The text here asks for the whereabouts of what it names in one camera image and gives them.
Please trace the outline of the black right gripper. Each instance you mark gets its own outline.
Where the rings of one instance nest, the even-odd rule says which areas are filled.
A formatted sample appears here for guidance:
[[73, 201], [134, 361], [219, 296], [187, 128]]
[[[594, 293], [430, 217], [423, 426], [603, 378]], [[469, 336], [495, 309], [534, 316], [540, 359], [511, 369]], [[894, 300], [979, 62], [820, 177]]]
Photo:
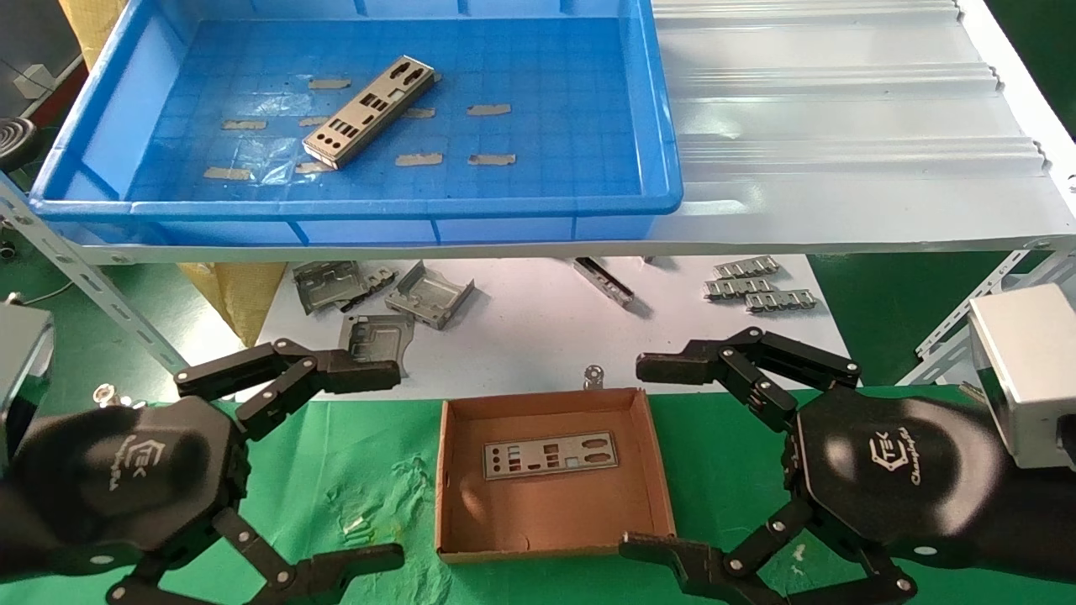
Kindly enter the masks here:
[[[797, 413], [771, 374], [827, 392]], [[860, 375], [856, 361], [758, 327], [639, 354], [642, 382], [718, 383], [773, 432], [791, 432], [793, 486], [806, 500], [792, 498], [731, 552], [626, 532], [620, 555], [665, 566], [682, 593], [725, 604], [905, 604], [918, 586], [890, 555], [1073, 582], [1073, 472], [1023, 470], [981, 408], [865, 395], [850, 390]], [[865, 577], [780, 594], [758, 572], [819, 520], [823, 539], [853, 552]]]

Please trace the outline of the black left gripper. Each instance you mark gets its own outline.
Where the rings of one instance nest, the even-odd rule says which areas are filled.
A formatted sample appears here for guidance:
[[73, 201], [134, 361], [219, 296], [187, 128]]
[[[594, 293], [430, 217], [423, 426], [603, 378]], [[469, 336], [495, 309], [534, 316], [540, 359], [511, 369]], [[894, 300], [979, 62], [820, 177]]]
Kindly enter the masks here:
[[[355, 578], [404, 566], [395, 543], [289, 564], [236, 510], [251, 472], [245, 438], [261, 440], [318, 393], [398, 386], [397, 361], [280, 339], [182, 369], [174, 382], [189, 397], [31, 423], [3, 476], [3, 577], [89, 576], [141, 560], [108, 604], [207, 604], [159, 581], [223, 537], [265, 579], [250, 604], [338, 604]], [[261, 390], [235, 410], [239, 430], [206, 402], [251, 386]]]

